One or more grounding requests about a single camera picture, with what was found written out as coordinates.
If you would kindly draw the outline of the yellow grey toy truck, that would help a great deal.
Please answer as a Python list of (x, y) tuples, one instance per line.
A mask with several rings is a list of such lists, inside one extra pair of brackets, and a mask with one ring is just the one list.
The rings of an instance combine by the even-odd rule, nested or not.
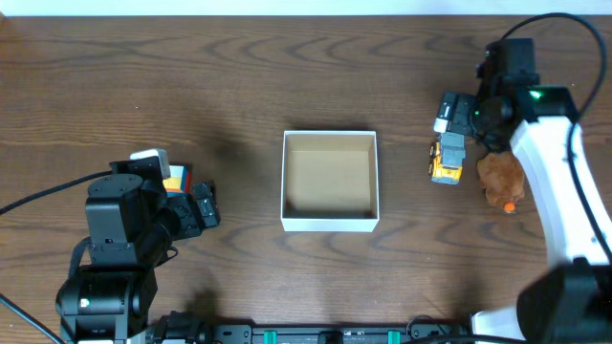
[(440, 134), (429, 147), (429, 177), (434, 183), (458, 184), (465, 156), (465, 138), (462, 135)]

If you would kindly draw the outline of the brown plush toy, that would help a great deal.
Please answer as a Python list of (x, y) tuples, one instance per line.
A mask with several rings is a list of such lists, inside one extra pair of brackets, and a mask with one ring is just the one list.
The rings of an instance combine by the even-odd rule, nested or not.
[(476, 164), (476, 170), (489, 205), (515, 213), (516, 204), (525, 196), (525, 173), (514, 154), (489, 153)]

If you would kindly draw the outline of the white cardboard box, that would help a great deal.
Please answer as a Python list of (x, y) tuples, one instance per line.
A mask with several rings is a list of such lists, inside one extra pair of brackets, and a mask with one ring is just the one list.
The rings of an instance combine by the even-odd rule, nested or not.
[(287, 232), (371, 233), (380, 220), (377, 134), (283, 136), (280, 221)]

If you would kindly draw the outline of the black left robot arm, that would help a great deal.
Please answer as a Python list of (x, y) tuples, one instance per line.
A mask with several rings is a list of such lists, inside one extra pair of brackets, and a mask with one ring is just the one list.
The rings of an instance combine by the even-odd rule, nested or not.
[(196, 183), (170, 197), (158, 177), (115, 174), (88, 192), (91, 262), (73, 269), (57, 294), (60, 332), (68, 343), (124, 343), (148, 325), (154, 270), (168, 261), (174, 242), (219, 225), (214, 185)]

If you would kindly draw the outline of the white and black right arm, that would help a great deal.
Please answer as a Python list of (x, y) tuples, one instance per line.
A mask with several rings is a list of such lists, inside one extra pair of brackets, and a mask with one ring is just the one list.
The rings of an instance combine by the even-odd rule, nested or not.
[(431, 178), (449, 183), (472, 137), (511, 152), (542, 223), (548, 271), (514, 305), (470, 318), (476, 342), (602, 343), (611, 339), (611, 219), (582, 147), (569, 90), (541, 84), (528, 38), (500, 39), (476, 68), (476, 95), (446, 92), (433, 130)]

